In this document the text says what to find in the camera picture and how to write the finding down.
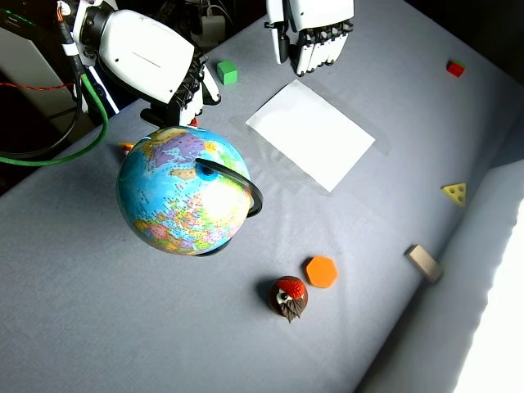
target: robotic hand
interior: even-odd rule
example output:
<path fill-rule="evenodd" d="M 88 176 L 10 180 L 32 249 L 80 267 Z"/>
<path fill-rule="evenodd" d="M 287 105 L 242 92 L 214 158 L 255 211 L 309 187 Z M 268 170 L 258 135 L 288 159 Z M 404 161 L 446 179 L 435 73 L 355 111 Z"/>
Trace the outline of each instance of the robotic hand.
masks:
<path fill-rule="evenodd" d="M 353 0 L 266 0 L 273 46 L 278 64 L 291 57 L 297 75 L 330 66 L 341 54 L 348 34 L 353 31 Z M 288 25 L 298 32 L 296 45 L 290 45 Z"/>
<path fill-rule="evenodd" d="M 190 124 L 204 105 L 220 102 L 207 56 L 172 29 L 147 16 L 119 10 L 114 0 L 80 0 L 64 18 L 85 66 L 98 62 L 118 84 L 151 103 L 141 117 L 159 127 Z"/>

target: white power adapter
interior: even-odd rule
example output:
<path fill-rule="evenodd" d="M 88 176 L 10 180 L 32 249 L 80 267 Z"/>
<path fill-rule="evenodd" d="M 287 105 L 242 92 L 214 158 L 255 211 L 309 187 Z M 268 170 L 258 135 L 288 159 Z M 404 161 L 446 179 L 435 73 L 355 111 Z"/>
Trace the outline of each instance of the white power adapter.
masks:
<path fill-rule="evenodd" d="M 191 33 L 191 38 L 203 51 L 218 46 L 226 39 L 226 20 L 221 15 L 202 17 L 202 34 Z"/>

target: orange hexagon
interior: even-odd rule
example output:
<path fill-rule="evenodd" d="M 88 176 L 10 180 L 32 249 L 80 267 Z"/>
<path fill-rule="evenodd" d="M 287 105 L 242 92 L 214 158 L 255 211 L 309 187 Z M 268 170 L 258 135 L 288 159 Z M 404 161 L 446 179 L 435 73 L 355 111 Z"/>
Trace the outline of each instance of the orange hexagon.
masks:
<path fill-rule="evenodd" d="M 305 266 L 305 275 L 311 285 L 329 288 L 337 280 L 338 271 L 332 259 L 315 256 Z"/>

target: green cube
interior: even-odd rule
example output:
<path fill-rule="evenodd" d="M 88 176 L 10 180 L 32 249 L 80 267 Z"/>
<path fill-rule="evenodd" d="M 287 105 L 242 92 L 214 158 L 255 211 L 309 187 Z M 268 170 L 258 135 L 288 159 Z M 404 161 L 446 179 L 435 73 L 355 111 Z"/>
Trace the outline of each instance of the green cube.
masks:
<path fill-rule="evenodd" d="M 216 72 L 219 74 L 220 80 L 224 86 L 234 84 L 238 80 L 238 69 L 230 60 L 221 61 L 216 65 Z"/>

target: gray tablecloth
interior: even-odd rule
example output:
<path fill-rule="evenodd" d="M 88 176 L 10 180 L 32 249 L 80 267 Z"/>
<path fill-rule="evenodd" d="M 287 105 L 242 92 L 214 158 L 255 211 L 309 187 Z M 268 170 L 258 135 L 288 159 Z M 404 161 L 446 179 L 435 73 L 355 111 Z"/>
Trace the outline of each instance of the gray tablecloth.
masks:
<path fill-rule="evenodd" d="M 301 79 L 377 139 L 332 193 L 244 124 L 295 78 L 274 63 L 262 20 L 210 54 L 240 75 L 201 125 L 237 147 L 265 197 L 217 255 L 157 251 L 120 217 L 115 144 L 153 130 L 138 117 L 145 102 L 90 154 L 0 198 L 0 391 L 355 388 L 420 283 L 404 250 L 436 253 L 459 215 L 440 186 L 474 184 L 522 104 L 516 83 L 409 5 L 362 1 L 355 14 L 338 62 Z M 462 78 L 446 72 L 450 57 Z M 309 287 L 290 325 L 264 289 L 303 277 L 311 255 L 332 257 L 340 277 Z"/>

